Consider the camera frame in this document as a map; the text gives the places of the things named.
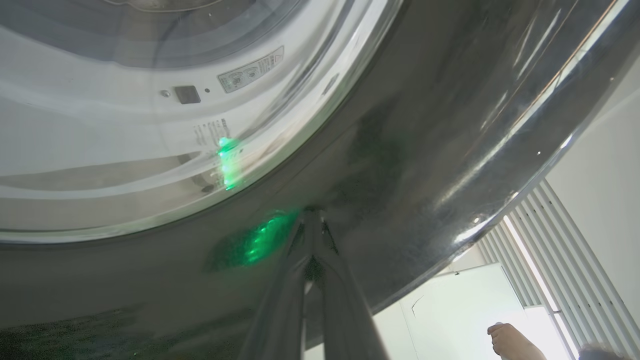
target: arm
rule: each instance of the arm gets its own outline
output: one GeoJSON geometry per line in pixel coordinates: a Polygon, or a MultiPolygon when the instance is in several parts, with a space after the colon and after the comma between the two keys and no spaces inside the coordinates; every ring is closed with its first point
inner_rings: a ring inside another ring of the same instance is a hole
{"type": "Polygon", "coordinates": [[[502,323],[487,329],[491,335],[493,351],[507,360],[547,360],[529,339],[510,323],[502,323]]]}

